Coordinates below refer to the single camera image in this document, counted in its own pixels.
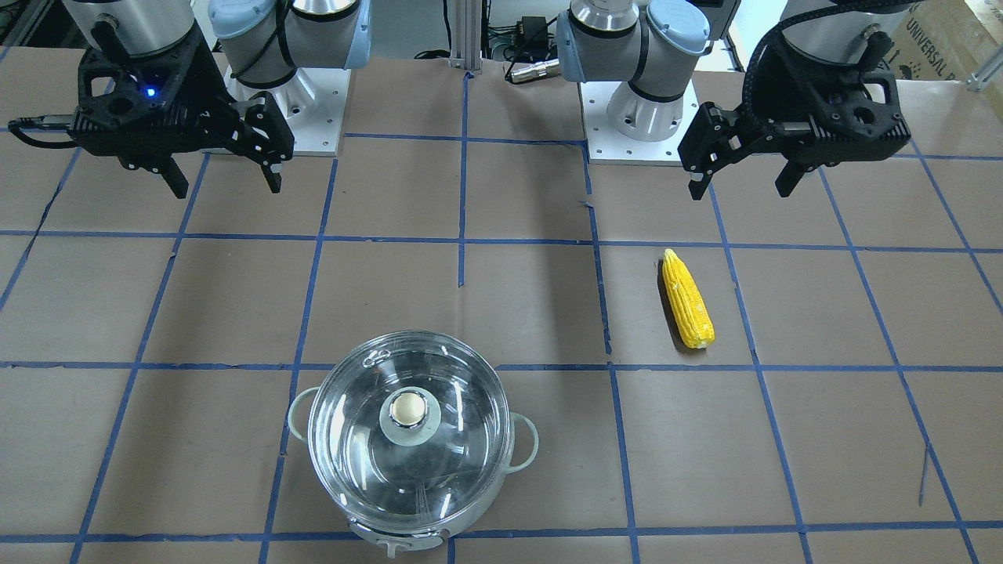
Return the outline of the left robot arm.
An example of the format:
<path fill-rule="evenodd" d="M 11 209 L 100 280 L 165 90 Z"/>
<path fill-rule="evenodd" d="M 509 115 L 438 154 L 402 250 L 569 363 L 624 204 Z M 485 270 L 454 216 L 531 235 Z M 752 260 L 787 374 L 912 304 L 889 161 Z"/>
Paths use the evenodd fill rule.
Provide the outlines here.
<path fill-rule="evenodd" d="M 714 37 L 701 3 L 573 1 L 556 19 L 570 82 L 615 82 L 607 110 L 627 138 L 661 142 L 679 128 L 684 92 Z M 700 104 L 679 143 L 689 192 L 701 200 L 721 168 L 779 153 L 782 197 L 823 165 L 882 161 L 912 132 L 885 55 L 907 1 L 788 1 L 745 69 L 741 101 Z"/>

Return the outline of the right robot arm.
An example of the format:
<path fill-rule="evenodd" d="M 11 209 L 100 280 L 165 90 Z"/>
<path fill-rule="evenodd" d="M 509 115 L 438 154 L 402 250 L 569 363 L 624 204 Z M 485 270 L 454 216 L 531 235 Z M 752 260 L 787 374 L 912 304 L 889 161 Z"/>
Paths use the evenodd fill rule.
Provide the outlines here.
<path fill-rule="evenodd" d="M 186 1 L 67 1 L 89 43 L 78 67 L 78 107 L 61 128 L 75 146 L 123 168 L 161 176 L 176 197 L 189 182 L 175 154 L 222 149 L 254 161 L 272 193 L 294 154 L 277 89 L 301 69 L 355 69 L 369 60 L 365 1 L 212 1 L 212 32 L 229 76 Z"/>

